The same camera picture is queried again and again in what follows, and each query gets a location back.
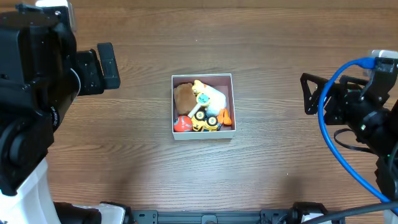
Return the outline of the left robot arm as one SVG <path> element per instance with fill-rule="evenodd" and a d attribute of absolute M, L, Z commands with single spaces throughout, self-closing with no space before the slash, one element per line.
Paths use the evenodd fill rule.
<path fill-rule="evenodd" d="M 17 4 L 1 14 L 1 222 L 124 223 L 120 205 L 54 202 L 47 154 L 78 96 L 121 84 L 113 46 L 78 51 L 68 1 Z"/>

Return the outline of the wooden cat rattle drum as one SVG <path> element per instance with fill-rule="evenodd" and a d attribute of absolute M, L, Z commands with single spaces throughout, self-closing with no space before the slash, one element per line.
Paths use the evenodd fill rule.
<path fill-rule="evenodd" d="M 199 93 L 196 97 L 196 101 L 197 101 L 196 105 L 191 110 L 191 112 L 189 112 L 189 114 L 188 114 L 189 118 L 193 118 L 193 116 L 199 109 L 201 109 L 201 108 L 207 109 L 209 107 L 209 105 L 211 104 L 211 98 L 204 93 Z"/>

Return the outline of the brown plush toy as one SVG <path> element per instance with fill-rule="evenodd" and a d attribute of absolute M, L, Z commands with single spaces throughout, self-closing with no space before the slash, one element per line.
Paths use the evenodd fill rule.
<path fill-rule="evenodd" d="M 187 115 L 197 104 L 191 83 L 183 83 L 174 88 L 174 102 L 179 115 Z"/>

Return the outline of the red ball toy with eye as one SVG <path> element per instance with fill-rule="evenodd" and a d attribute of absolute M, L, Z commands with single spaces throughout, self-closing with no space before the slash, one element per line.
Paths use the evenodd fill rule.
<path fill-rule="evenodd" d="M 174 131 L 177 133 L 190 132 L 193 129 L 193 123 L 191 118 L 182 115 L 178 116 L 173 123 Z"/>

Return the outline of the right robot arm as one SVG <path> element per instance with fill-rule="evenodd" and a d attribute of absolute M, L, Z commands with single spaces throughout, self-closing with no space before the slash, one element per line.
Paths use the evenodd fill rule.
<path fill-rule="evenodd" d="M 380 208 L 397 214 L 397 107 L 385 103 L 397 81 L 397 59 L 363 57 L 342 65 L 330 79 L 303 73 L 300 83 L 306 114 L 315 114 L 323 140 L 335 159 L 363 188 L 381 202 Z M 343 125 L 363 147 L 357 151 L 377 156 L 377 188 L 345 160 L 330 137 L 328 125 Z"/>

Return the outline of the white square box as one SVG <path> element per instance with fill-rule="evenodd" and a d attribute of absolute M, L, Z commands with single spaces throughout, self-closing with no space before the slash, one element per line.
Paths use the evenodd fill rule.
<path fill-rule="evenodd" d="M 226 95 L 227 110 L 230 118 L 232 119 L 232 125 L 226 126 L 221 124 L 221 128 L 218 131 L 212 132 L 182 132 L 177 133 L 174 131 L 173 123 L 179 115 L 175 102 L 174 102 L 174 88 L 183 84 L 191 83 L 195 80 L 199 80 L 213 88 L 219 90 Z M 172 85 L 172 134 L 175 140 L 202 140 L 202 139 L 231 139 L 236 132 L 236 117 L 234 107 L 234 92 L 233 92 L 233 79 L 230 73 L 220 74 L 200 74 L 200 75 L 173 75 L 171 77 Z"/>

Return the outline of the white plush duck toy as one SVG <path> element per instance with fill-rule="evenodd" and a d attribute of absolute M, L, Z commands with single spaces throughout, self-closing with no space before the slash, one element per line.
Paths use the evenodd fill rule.
<path fill-rule="evenodd" d="M 232 119 L 226 108 L 227 102 L 225 94 L 199 80 L 193 82 L 192 90 L 196 97 L 199 93 L 204 93 L 211 98 L 211 104 L 205 109 L 207 116 L 216 116 L 220 124 L 226 126 L 232 125 Z"/>

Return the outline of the yellow and blue toy truck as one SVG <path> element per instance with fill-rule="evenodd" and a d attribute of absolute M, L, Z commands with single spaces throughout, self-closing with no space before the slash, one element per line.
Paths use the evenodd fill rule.
<path fill-rule="evenodd" d="M 218 131 L 221 124 L 216 116 L 207 116 L 204 110 L 198 110 L 192 118 L 194 132 Z"/>

